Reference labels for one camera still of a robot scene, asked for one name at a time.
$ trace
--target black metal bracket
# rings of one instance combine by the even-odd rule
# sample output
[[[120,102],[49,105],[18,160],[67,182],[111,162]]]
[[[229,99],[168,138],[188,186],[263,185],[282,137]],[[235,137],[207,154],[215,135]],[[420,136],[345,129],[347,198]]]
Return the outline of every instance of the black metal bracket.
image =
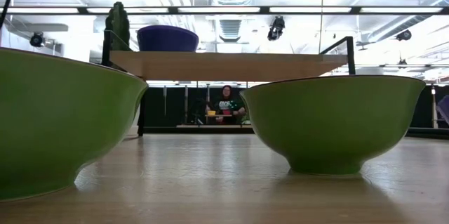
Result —
[[[103,40],[103,52],[102,52],[102,58],[101,58],[101,65],[106,67],[113,67],[115,69],[125,71],[125,69],[121,68],[118,65],[115,65],[110,60],[111,55],[111,42],[113,39],[119,40],[122,43],[125,43],[120,37],[115,34],[111,30],[105,30],[105,39]],[[140,113],[139,113],[139,120],[138,120],[138,135],[143,136],[144,133],[144,126],[145,126],[145,93],[142,96],[142,99],[140,100]]]
[[[348,57],[348,68],[349,68],[349,74],[355,75],[356,74],[356,63],[354,61],[354,38],[353,37],[345,37],[343,39],[340,39],[339,41],[335,42],[333,45],[329,46],[327,49],[320,52],[320,55],[325,55],[335,48],[337,48],[339,45],[346,42],[347,46],[347,57]]]

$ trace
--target small table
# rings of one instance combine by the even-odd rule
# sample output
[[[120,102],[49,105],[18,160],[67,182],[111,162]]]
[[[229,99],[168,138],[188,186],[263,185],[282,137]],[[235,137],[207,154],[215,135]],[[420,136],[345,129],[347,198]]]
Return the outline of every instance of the small table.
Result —
[[[210,117],[232,117],[232,114],[214,114],[214,115],[210,115],[210,114],[206,114],[206,124],[208,124],[209,122],[209,118]]]

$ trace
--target bowl base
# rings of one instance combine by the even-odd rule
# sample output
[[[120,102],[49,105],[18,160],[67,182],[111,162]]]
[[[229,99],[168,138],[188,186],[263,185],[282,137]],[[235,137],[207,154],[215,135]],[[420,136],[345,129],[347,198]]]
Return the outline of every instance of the bowl base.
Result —
[[[317,163],[312,160],[288,159],[288,163],[294,172],[320,176],[351,176],[361,169],[361,164],[358,162],[342,164],[328,161]]]
[[[21,199],[29,199],[47,195],[70,187],[74,184],[74,179],[61,179],[45,181],[42,183],[23,183],[0,188],[0,202],[10,202]]]

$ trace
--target purple bowl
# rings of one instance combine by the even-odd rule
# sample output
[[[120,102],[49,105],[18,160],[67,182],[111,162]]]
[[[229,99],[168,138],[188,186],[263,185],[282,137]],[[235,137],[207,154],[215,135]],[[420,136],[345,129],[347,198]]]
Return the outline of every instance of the purple bowl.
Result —
[[[138,42],[141,51],[195,52],[199,38],[181,27],[152,25],[138,31]]]

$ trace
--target black partition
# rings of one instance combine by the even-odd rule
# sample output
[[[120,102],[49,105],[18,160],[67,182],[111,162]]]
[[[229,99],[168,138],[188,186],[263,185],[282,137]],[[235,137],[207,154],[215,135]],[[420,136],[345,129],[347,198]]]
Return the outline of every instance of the black partition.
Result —
[[[440,101],[449,95],[449,86],[435,86],[435,100]],[[244,88],[233,88],[234,96]],[[210,88],[210,99],[220,96],[221,88]],[[197,129],[177,128],[179,125],[198,126],[205,123],[207,88],[188,88],[187,120],[185,116],[185,88],[167,88],[164,114],[163,88],[150,87],[145,94],[145,133],[253,133],[252,129]],[[418,98],[408,136],[423,138],[449,138],[448,125],[438,122],[438,129],[433,129],[433,95],[432,86],[426,86]]]
[[[239,98],[243,88],[232,88],[233,96]],[[220,96],[221,88],[210,88],[210,100]],[[185,114],[185,88],[167,88],[165,114],[163,88],[149,87],[145,93],[145,128],[197,125],[206,122],[207,88],[188,88],[187,120]]]

